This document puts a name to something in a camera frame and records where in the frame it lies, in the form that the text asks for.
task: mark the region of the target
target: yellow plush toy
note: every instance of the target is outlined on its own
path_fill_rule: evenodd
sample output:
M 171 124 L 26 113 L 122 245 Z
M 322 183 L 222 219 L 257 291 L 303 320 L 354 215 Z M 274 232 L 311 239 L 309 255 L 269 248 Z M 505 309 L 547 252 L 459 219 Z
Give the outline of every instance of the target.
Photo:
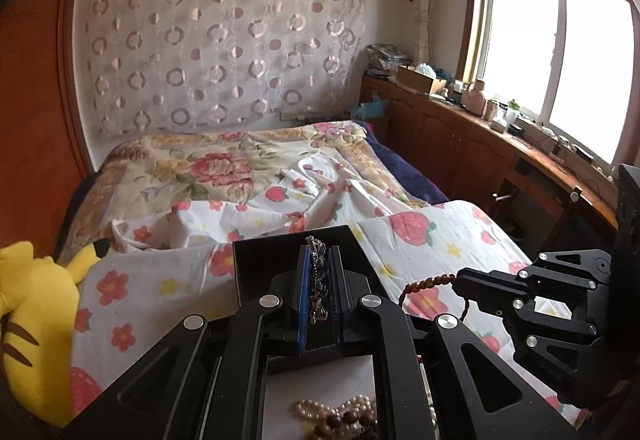
M 66 267 L 35 259 L 21 241 L 0 250 L 0 315 L 8 312 L 2 362 L 9 388 L 27 411 L 62 427 L 71 420 L 71 337 L 80 295 L 76 288 L 109 250 L 108 240 L 84 247 Z

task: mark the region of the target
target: jewelry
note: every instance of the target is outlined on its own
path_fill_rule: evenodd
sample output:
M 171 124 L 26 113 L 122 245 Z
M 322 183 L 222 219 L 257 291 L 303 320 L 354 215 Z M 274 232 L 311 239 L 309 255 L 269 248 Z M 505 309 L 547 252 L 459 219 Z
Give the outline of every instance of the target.
M 324 253 L 326 245 L 319 239 L 315 239 L 312 235 L 307 236 L 306 243 L 311 252 L 312 264 L 312 285 L 309 295 L 309 322 L 314 325 L 318 321 L 326 321 L 329 314 L 324 306 L 322 299 L 328 293 L 328 286 L 325 283 L 326 268 L 324 267 Z

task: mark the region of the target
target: black device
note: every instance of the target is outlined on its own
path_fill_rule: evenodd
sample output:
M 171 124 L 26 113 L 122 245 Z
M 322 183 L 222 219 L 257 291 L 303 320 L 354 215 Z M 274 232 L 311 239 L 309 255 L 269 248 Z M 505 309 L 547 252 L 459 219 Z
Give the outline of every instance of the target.
M 578 407 L 598 408 L 638 376 L 640 169 L 620 168 L 620 228 L 613 256 L 541 253 L 516 275 L 462 269 L 460 296 L 502 317 L 514 360 Z M 305 247 L 296 270 L 235 315 L 189 315 L 60 433 L 61 440 L 258 439 L 269 356 L 295 356 L 306 329 Z M 579 438 L 544 399 L 455 315 L 404 314 L 372 294 L 366 276 L 329 251 L 332 330 L 342 356 L 373 358 L 381 439 L 436 438 L 416 355 L 447 439 Z M 564 301 L 571 320 L 534 310 Z M 629 420 L 638 420 L 630 410 Z

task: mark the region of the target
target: cardboard box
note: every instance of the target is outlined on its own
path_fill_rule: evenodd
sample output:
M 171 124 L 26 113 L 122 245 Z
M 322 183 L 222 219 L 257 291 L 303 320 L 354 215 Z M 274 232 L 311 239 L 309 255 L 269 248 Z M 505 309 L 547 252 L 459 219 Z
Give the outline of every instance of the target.
M 446 80 L 440 78 L 429 78 L 421 73 L 417 73 L 413 68 L 398 68 L 396 80 L 402 85 L 415 89 L 420 93 L 440 94 L 447 84 Z

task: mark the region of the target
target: cabinet door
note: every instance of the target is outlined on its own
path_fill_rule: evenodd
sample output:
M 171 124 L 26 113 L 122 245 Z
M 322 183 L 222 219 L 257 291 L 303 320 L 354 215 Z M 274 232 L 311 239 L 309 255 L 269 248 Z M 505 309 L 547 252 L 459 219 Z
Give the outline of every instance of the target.
M 462 139 L 460 128 L 444 111 L 430 109 L 420 115 L 420 127 L 414 142 L 414 166 L 450 197 L 456 169 L 456 147 Z
M 456 156 L 451 198 L 471 201 L 489 212 L 492 194 L 500 189 L 513 155 L 511 147 L 495 135 L 467 134 Z

